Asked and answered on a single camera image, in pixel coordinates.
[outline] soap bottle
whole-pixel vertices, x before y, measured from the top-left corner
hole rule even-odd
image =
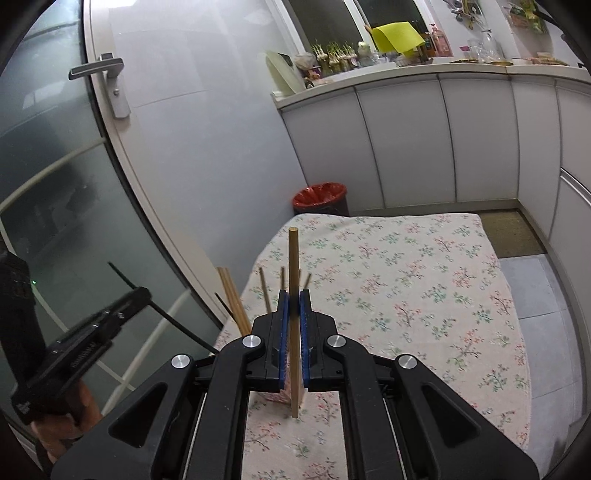
[[[452,49],[449,46],[449,42],[444,32],[439,30],[434,23],[430,24],[433,28],[431,37],[433,38],[433,44],[435,50],[437,50],[437,56],[439,57],[451,57]]]

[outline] hand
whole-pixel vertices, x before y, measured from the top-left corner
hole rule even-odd
[[[55,463],[66,452],[66,447],[61,440],[77,439],[88,432],[103,417],[89,388],[82,380],[78,382],[78,386],[80,402],[85,407],[78,426],[74,424],[70,415],[45,415],[43,420],[31,422],[33,433],[43,448],[47,450],[47,456],[52,463]]]

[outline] door handle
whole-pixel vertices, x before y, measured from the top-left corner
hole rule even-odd
[[[115,118],[127,118],[131,110],[119,77],[124,66],[123,59],[114,57],[112,53],[103,53],[97,61],[70,69],[68,78],[76,80],[99,73],[111,103],[113,116]]]

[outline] kitchen counter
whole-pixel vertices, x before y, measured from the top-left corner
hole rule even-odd
[[[273,96],[277,109],[281,110],[287,106],[312,99],[326,93],[334,92],[348,87],[354,87],[379,80],[387,80],[402,77],[411,77],[425,74],[453,74],[453,73],[482,73],[498,75],[538,75],[546,77],[574,80],[591,85],[591,76],[586,69],[558,65],[516,65],[502,67],[481,63],[433,63],[430,65],[415,65],[408,67],[397,67],[394,63],[384,63],[371,67],[352,70],[329,77],[333,81],[325,85],[319,85],[296,93],[289,97],[277,98]]]

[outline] wooden stick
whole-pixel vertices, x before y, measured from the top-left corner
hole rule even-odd
[[[240,301],[238,292],[236,291],[236,285],[234,285],[230,271],[225,267],[218,267],[217,271],[220,275],[220,279],[222,280],[222,285],[226,292],[230,309],[234,314],[234,321],[238,325],[238,330],[240,330],[240,335],[250,335],[251,324],[248,321],[248,316],[244,311],[244,307]]]
[[[296,419],[300,412],[300,403],[304,394],[301,380],[301,352],[300,352],[300,252],[298,229],[290,227],[288,231],[289,246],[289,309],[290,309],[290,380],[291,380],[291,416]]]
[[[267,292],[267,282],[265,281],[265,274],[263,273],[262,267],[259,267],[259,275],[261,276],[262,296],[265,299],[265,307],[267,308],[267,313],[271,313],[271,301],[269,300],[269,292]]]
[[[302,290],[305,290],[308,288],[308,285],[310,284],[310,279],[312,278],[312,274],[308,273],[308,276],[306,277],[306,281],[304,282],[304,287],[302,288]]]

